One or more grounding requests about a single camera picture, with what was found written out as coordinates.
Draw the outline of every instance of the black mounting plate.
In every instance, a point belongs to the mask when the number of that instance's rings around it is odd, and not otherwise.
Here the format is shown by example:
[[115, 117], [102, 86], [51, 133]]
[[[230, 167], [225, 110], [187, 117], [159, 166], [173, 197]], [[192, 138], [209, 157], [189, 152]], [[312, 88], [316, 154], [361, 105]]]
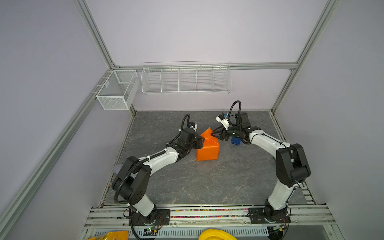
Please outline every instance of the black mounting plate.
[[[263, 207], [250, 207], [250, 208], [248, 208], [248, 216], [251, 219], [252, 224], [270, 223], [267, 220], [265, 220], [265, 218], [263, 217], [263, 210], [264, 210]], [[285, 214], [281, 214], [280, 217], [274, 223], [284, 223], [284, 220], [282, 220], [282, 218], [284, 218], [285, 223], [291, 222], [289, 216], [287, 216]]]
[[[169, 219], [170, 219], [170, 210], [169, 209], [157, 209], [156, 210], [156, 217], [158, 218], [155, 218], [155, 222], [153, 224], [150, 224], [151, 226], [153, 225], [161, 225], [161, 222], [162, 222], [162, 219], [164, 220], [163, 222], [163, 226], [164, 225], [169, 225]], [[132, 213], [132, 224], [134, 226], [148, 226], [146, 224], [144, 224], [144, 222], [142, 221], [141, 217], [140, 217], [140, 213], [138, 212], [133, 212]]]

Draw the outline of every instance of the dark gray table surface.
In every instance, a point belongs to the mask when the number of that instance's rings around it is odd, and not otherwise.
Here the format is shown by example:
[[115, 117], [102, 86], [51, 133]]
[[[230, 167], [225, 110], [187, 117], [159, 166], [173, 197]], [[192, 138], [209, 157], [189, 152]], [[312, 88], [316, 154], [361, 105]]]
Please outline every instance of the dark gray table surface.
[[[164, 148], [181, 126], [184, 115], [198, 124], [197, 132], [220, 126], [220, 112], [137, 112], [120, 162], [129, 156], [144, 157]], [[278, 137], [268, 111], [248, 111], [252, 126]], [[264, 205], [277, 182], [275, 160], [256, 145], [220, 141], [217, 160], [196, 161], [196, 150], [154, 173], [146, 194], [155, 204], [257, 204]], [[105, 205], [113, 205], [114, 190], [108, 190]], [[298, 189], [289, 204], [306, 204]]]

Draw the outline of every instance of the mesh basket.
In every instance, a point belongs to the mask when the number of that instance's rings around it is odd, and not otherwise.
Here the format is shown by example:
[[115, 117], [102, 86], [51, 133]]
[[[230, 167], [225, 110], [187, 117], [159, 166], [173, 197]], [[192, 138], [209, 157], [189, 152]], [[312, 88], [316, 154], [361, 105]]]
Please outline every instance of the mesh basket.
[[162, 93], [229, 93], [229, 63], [171, 66], [145, 66], [141, 75], [145, 94]]
[[113, 70], [97, 94], [105, 110], [129, 110], [140, 82], [134, 70]]

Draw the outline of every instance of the orange box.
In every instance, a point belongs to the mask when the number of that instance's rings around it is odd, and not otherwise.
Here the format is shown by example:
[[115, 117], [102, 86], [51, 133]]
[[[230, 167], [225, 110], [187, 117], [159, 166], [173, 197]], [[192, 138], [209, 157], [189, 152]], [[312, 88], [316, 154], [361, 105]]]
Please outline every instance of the orange box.
[[201, 136], [204, 138], [204, 144], [202, 149], [197, 150], [196, 160], [205, 161], [218, 159], [220, 144], [217, 138], [211, 136], [211, 133], [213, 133], [212, 129], [208, 128], [201, 134]]

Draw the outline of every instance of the yellow object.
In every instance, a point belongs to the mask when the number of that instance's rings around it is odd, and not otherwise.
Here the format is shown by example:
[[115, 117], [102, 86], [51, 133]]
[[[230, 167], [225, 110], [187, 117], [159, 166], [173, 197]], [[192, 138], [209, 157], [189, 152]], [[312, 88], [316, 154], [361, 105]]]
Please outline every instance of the yellow object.
[[200, 234], [199, 240], [237, 240], [234, 236], [218, 229], [208, 229]]
[[201, 136], [204, 138], [204, 143], [203, 147], [196, 151], [196, 160], [205, 161], [218, 159], [220, 144], [218, 139], [213, 137], [211, 133], [213, 133], [212, 129], [208, 128], [201, 134]]
[[89, 238], [88, 240], [128, 240], [128, 231], [109, 232], [107, 235]]

